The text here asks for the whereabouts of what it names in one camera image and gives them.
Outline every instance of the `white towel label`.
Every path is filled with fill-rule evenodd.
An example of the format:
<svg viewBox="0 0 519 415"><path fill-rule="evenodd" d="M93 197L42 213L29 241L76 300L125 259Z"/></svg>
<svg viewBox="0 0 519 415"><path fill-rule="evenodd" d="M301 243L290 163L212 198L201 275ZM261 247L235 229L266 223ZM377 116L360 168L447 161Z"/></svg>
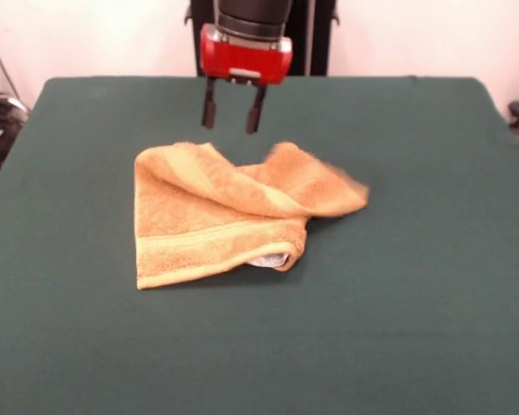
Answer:
<svg viewBox="0 0 519 415"><path fill-rule="evenodd" d="M262 268L277 268L278 266L283 266L288 257L288 253L274 253L273 255L253 259L248 264Z"/></svg>

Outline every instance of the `orange towel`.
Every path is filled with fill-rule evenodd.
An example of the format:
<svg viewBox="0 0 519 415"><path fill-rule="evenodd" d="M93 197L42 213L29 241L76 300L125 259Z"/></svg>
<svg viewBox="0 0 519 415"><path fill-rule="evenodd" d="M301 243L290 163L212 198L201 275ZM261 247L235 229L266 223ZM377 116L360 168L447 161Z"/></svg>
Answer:
<svg viewBox="0 0 519 415"><path fill-rule="evenodd" d="M135 161L137 287L273 259L286 271L304 252L309 218L350 214L367 200L366 186L290 143L242 167L211 144L145 150Z"/></svg>

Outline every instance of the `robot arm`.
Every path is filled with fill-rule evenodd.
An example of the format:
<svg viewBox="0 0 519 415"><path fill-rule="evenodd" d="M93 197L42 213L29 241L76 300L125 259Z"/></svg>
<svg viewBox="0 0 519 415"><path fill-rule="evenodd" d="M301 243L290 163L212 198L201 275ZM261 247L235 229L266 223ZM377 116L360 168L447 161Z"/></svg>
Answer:
<svg viewBox="0 0 519 415"><path fill-rule="evenodd" d="M200 65L206 75L202 125L215 123L215 81L255 86L247 132L258 130L267 86L280 84L292 61L292 41L284 37L292 0L218 0L216 24L201 32Z"/></svg>

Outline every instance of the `green table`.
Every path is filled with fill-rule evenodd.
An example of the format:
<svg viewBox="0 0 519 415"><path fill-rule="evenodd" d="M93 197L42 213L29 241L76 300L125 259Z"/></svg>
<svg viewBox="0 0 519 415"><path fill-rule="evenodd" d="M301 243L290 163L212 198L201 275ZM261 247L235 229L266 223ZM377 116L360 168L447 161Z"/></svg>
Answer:
<svg viewBox="0 0 519 415"><path fill-rule="evenodd" d="M519 145L475 80L47 83L0 175L0 414L519 414ZM137 291L133 159L291 140L372 188L290 272Z"/></svg>

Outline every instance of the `table surface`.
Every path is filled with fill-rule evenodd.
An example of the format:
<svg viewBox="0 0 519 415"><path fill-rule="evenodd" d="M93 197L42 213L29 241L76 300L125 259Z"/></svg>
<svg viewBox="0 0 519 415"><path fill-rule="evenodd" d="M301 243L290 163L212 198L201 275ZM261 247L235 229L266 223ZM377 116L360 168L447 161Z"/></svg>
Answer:
<svg viewBox="0 0 519 415"><path fill-rule="evenodd" d="M51 80L0 175L0 413L519 414L519 144L475 80ZM287 273L137 291L133 160L290 140L372 188Z"/></svg>

